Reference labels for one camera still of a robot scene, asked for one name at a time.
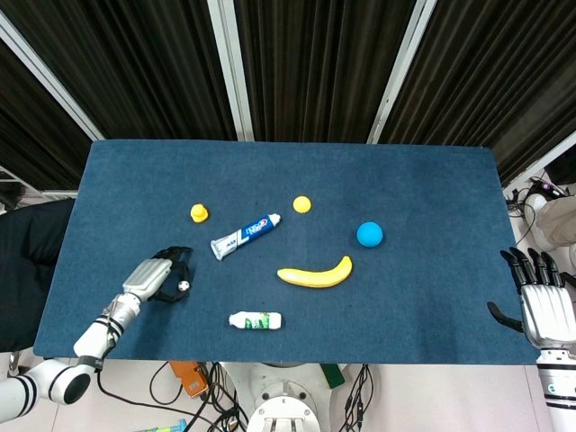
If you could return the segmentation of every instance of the yellow banana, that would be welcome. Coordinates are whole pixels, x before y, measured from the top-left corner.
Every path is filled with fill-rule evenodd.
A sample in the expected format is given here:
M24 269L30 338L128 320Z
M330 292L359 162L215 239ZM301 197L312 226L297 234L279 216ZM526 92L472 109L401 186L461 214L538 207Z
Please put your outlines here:
M307 272L297 268L281 268L278 277L288 284L308 286L310 288L328 288L344 281L352 272L350 256L344 256L339 264L326 272Z

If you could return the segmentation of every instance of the black cushion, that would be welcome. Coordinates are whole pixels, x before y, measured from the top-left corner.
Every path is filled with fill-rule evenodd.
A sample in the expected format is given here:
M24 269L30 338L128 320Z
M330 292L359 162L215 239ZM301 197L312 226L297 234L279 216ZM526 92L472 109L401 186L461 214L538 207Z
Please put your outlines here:
M0 352L36 338L74 200L0 216Z

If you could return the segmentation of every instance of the white bottle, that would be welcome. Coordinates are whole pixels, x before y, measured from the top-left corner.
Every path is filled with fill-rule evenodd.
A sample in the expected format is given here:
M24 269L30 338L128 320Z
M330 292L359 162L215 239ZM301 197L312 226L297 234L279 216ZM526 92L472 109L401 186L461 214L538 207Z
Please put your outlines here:
M278 330L282 326L282 315L278 312L238 312L230 315L228 323L237 329Z

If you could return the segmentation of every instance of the blue ball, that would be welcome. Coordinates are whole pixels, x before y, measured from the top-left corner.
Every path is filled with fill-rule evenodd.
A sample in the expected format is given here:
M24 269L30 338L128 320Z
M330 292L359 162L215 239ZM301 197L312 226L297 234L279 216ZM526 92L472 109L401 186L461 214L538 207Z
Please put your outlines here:
M383 237L382 228L376 222L364 222L356 231L356 238L362 246L367 248L378 246L382 242Z

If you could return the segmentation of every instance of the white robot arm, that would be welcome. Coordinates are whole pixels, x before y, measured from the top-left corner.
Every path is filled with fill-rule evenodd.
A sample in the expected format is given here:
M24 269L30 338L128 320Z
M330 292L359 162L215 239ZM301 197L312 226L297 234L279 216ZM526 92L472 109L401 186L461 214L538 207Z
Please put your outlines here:
M488 303L500 324L522 332L540 349L536 360L544 399L555 432L576 428L576 356L569 349L576 344L576 318L572 299L550 255L530 248L531 266L524 253L515 247L500 253L508 262L522 304L522 322L504 316Z
M102 370L104 359L116 346L128 326L140 313L140 304L155 298L178 302L190 288L188 266L177 259L191 252L189 247L169 247L136 267L118 294L74 344L76 366L46 360L23 375L0 382L0 423L28 414L39 398L69 405L78 401L90 384L90 375ZM177 295L161 292L170 272L179 268L183 278Z

